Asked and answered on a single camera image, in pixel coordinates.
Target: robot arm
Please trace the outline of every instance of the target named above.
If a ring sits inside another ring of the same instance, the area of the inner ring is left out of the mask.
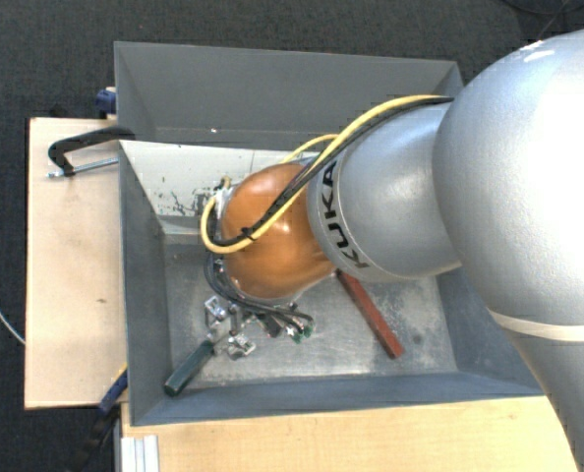
[[[225,237],[241,236],[290,180],[308,182],[269,235],[253,243],[244,232],[248,248],[225,256],[229,276],[276,299],[334,266],[399,281],[463,265],[584,470],[584,30],[510,54],[451,102],[410,108],[360,126],[310,179],[267,170],[238,187]]]

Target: black cable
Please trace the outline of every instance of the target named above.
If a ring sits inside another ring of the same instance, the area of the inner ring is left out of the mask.
[[[501,0],[501,1],[504,4],[506,4],[508,7],[510,7],[511,9],[514,9],[515,11],[523,12],[526,14],[532,14],[534,16],[554,16],[554,15],[560,15],[561,13],[569,14],[569,13],[580,11],[581,9],[584,9],[584,2],[582,4],[577,5],[576,7],[573,7],[571,9],[567,9],[567,10],[563,10],[564,9],[564,4],[563,4],[563,5],[561,5],[561,7],[558,8],[558,10],[542,11],[542,10],[538,10],[538,9],[529,9],[528,7],[523,7],[512,0]]]
[[[300,313],[294,310],[289,310],[285,308],[277,308],[275,306],[258,302],[254,299],[250,299],[246,296],[241,295],[235,286],[228,280],[226,273],[223,271],[216,271],[215,265],[216,256],[214,253],[207,254],[204,263],[204,277],[209,284],[209,286],[221,297],[237,304],[245,311],[253,313],[255,315],[264,314],[270,315],[280,321],[284,322],[286,325],[294,327],[299,333],[303,333],[303,327],[297,324],[293,318],[301,319],[308,322],[308,325],[314,324],[314,319],[312,316],[305,313]]]
[[[394,117],[395,115],[409,112],[411,110],[414,110],[416,108],[420,108],[422,106],[436,105],[436,104],[440,104],[440,103],[448,103],[452,99],[453,98],[450,98],[450,97],[439,96],[436,98],[426,98],[426,99],[420,99],[417,101],[412,101],[412,102],[407,103],[405,105],[397,106],[397,107],[391,108],[389,110],[386,110],[385,112],[377,115],[373,119],[367,121],[365,124],[363,124],[362,126],[357,128],[351,134],[351,136],[347,140],[345,140],[342,143],[342,145],[340,147],[338,147],[324,163],[322,163],[320,166],[314,167],[313,169],[311,169],[305,173],[302,170],[301,175],[300,176],[297,175],[298,178],[295,177],[295,179],[293,179],[285,187],[285,189],[279,194],[279,196],[274,200],[274,202],[272,202],[272,204],[268,207],[268,209],[265,211],[265,213],[262,215],[262,217],[257,222],[255,222],[251,227],[244,227],[242,229],[242,233],[235,236],[234,238],[228,238],[228,239],[224,239],[224,240],[216,239],[215,243],[219,246],[222,246],[222,247],[228,247],[228,246],[235,245],[236,243],[239,243],[240,241],[243,241],[243,240],[249,238],[249,236],[251,234],[253,234],[256,230],[258,230],[260,227],[262,227],[266,222],[268,222],[281,209],[281,207],[283,207],[283,205],[285,205],[290,200],[290,198],[292,198],[310,180],[312,180],[323,169],[325,169],[326,166],[330,162],[332,162],[347,147],[352,145],[354,142],[356,142],[360,137],[364,136],[371,129],[375,128],[376,126],[379,126],[380,124],[384,123],[386,120]],[[309,163],[306,166],[306,168],[304,168],[304,169],[307,170],[311,165],[312,165],[312,163]]]

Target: red wooden stick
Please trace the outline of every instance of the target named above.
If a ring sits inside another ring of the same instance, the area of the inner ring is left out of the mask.
[[[337,276],[388,356],[390,358],[400,356],[403,353],[403,346],[383,319],[380,310],[373,303],[362,284],[353,276],[342,271],[338,271]]]

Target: white wire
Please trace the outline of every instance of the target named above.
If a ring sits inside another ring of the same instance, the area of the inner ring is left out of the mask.
[[[15,330],[15,328],[12,325],[10,325],[10,322],[8,322],[8,320],[6,320],[6,317],[4,317],[4,314],[1,311],[0,311],[0,320],[1,320],[1,323],[3,325],[5,325],[6,328],[15,336],[15,338],[25,346],[26,340]]]

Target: yellow cable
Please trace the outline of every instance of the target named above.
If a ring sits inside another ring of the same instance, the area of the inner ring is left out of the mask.
[[[298,147],[292,153],[289,153],[288,155],[283,157],[283,159],[281,159],[279,162],[280,163],[290,162],[292,159],[294,159],[297,155],[299,155],[304,150],[307,150],[308,148],[313,147],[314,145],[319,144],[320,142],[324,142],[325,140],[334,140],[336,138],[338,138],[337,135],[322,135],[321,137],[316,137],[314,139],[311,139],[308,142],[306,142],[305,144],[302,144],[300,147]]]
[[[433,98],[438,98],[438,97],[439,96],[433,95],[433,94],[418,94],[418,95],[414,95],[414,96],[404,96],[404,97],[392,99],[390,101],[387,101],[385,103],[382,103],[382,104],[372,108],[368,112],[365,112],[360,117],[355,119],[336,138],[334,138],[333,141],[327,146],[327,148],[325,150],[323,150],[319,154],[319,156],[314,160],[314,162],[312,163],[312,166],[310,166],[310,169],[314,169],[316,166],[318,166],[323,161],[325,161],[327,158],[329,158],[329,156],[338,147],[340,147],[342,145],[342,143],[346,139],[348,139],[358,128],[365,125],[367,122],[369,122],[374,117],[381,115],[386,110],[390,110],[392,108],[397,108],[397,107],[406,105],[408,103],[413,103],[413,102],[420,101],[423,99],[433,99]],[[204,207],[203,216],[201,218],[201,237],[203,238],[204,245],[209,250],[211,250],[212,252],[214,252],[216,254],[232,254],[234,252],[237,252],[238,250],[242,250],[243,248],[248,247],[251,243],[253,243],[254,241],[258,240],[261,236],[263,236],[264,233],[272,226],[272,224],[274,224],[274,222],[276,222],[281,217],[281,215],[283,213],[285,213],[285,211],[287,209],[290,208],[290,206],[296,201],[296,199],[305,190],[306,186],[302,187],[299,191],[297,191],[297,193],[294,196],[292,196],[285,204],[283,204],[281,206],[281,208],[278,209],[271,218],[269,218],[259,229],[257,229],[254,233],[252,233],[251,238],[245,238],[242,241],[238,241],[237,243],[234,243],[233,245],[229,245],[228,247],[216,245],[215,243],[213,243],[210,240],[210,238],[208,237],[208,235],[206,233],[206,225],[207,225],[208,216],[210,215],[211,210],[215,206],[215,196],[211,197],[211,199],[208,201],[208,203]]]

